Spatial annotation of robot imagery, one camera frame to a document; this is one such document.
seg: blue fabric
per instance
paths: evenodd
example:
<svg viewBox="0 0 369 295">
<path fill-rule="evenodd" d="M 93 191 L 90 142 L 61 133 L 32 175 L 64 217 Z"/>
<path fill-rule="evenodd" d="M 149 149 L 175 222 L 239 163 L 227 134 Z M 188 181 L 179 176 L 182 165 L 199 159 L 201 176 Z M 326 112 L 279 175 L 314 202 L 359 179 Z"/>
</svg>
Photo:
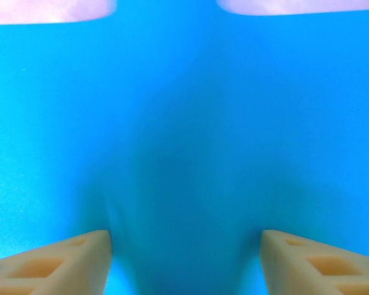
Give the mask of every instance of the blue fabric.
<svg viewBox="0 0 369 295">
<path fill-rule="evenodd" d="M 265 294 L 263 229 L 369 255 L 369 12 L 0 26 L 0 258 L 94 229 L 107 294 Z"/>
</svg>

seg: blue background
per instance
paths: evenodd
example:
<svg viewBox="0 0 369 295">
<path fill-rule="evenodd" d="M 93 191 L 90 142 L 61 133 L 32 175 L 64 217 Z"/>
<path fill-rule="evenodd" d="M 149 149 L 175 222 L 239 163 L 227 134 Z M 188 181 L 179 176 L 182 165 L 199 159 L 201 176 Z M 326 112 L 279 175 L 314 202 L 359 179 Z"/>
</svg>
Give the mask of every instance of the blue background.
<svg viewBox="0 0 369 295">
<path fill-rule="evenodd" d="M 265 294 L 263 229 L 369 256 L 369 11 L 151 2 L 0 26 L 0 258 L 109 229 L 107 294 L 184 295 Z"/>
</svg>

